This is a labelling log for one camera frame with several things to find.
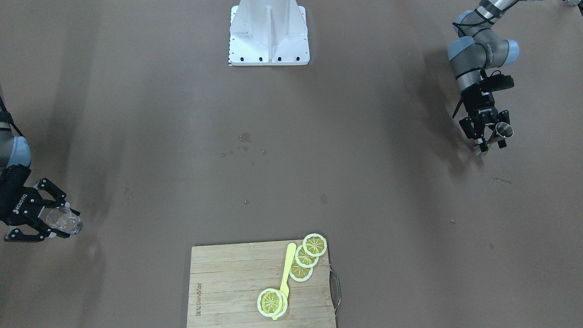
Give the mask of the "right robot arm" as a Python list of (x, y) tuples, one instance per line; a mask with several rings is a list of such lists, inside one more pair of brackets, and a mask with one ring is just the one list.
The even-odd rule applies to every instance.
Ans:
[(0, 125), (0, 219), (9, 228), (4, 241), (37, 243), (81, 232), (81, 214), (71, 208), (62, 189), (46, 177), (32, 187), (25, 185), (31, 174), (31, 148), (4, 101)]

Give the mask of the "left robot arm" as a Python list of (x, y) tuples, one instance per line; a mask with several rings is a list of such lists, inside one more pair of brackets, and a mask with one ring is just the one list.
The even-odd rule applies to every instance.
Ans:
[(481, 0), (452, 23), (458, 39), (448, 46), (448, 58), (460, 89), (454, 115), (465, 109), (467, 115), (459, 125), (465, 137), (475, 142), (473, 151), (479, 156), (487, 154), (492, 144), (506, 147), (514, 133), (509, 112), (495, 106), (494, 92), (514, 87), (514, 79), (501, 73), (500, 67), (516, 62), (519, 45), (502, 39), (493, 26), (515, 4), (514, 0)]

